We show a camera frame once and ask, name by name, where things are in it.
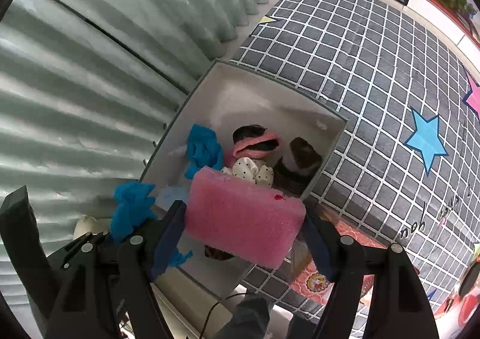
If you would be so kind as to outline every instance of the pink toy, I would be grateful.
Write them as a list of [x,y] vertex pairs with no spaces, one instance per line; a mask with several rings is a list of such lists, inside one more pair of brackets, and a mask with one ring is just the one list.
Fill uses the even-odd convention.
[[299,199],[204,167],[191,183],[185,230],[206,245],[277,269],[304,218]]

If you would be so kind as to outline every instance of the pink foam block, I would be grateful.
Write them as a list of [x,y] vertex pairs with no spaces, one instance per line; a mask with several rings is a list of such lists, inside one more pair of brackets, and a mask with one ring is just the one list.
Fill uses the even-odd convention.
[[204,167],[191,184],[185,230],[206,245],[277,269],[304,218],[299,199]]

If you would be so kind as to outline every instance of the pink star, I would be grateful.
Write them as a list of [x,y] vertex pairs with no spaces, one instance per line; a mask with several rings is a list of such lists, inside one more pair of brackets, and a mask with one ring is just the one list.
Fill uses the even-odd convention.
[[470,91],[463,97],[463,102],[469,106],[478,117],[480,112],[480,87],[477,86],[476,82],[468,72],[466,75],[469,79]]

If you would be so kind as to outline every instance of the curtain fold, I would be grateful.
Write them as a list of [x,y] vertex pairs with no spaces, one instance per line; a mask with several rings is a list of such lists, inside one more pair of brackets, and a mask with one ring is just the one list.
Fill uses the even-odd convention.
[[[0,204],[27,185],[51,254],[108,217],[222,43],[268,0],[14,0],[0,23]],[[0,290],[33,338],[0,241]]]

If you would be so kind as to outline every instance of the blue star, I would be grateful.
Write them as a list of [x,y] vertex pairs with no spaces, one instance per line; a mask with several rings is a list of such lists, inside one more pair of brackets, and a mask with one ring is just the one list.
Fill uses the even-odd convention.
[[411,110],[415,121],[415,131],[405,141],[405,146],[420,151],[423,166],[428,176],[434,158],[436,156],[448,156],[438,137],[439,117],[436,115],[427,121],[414,108],[411,108]]

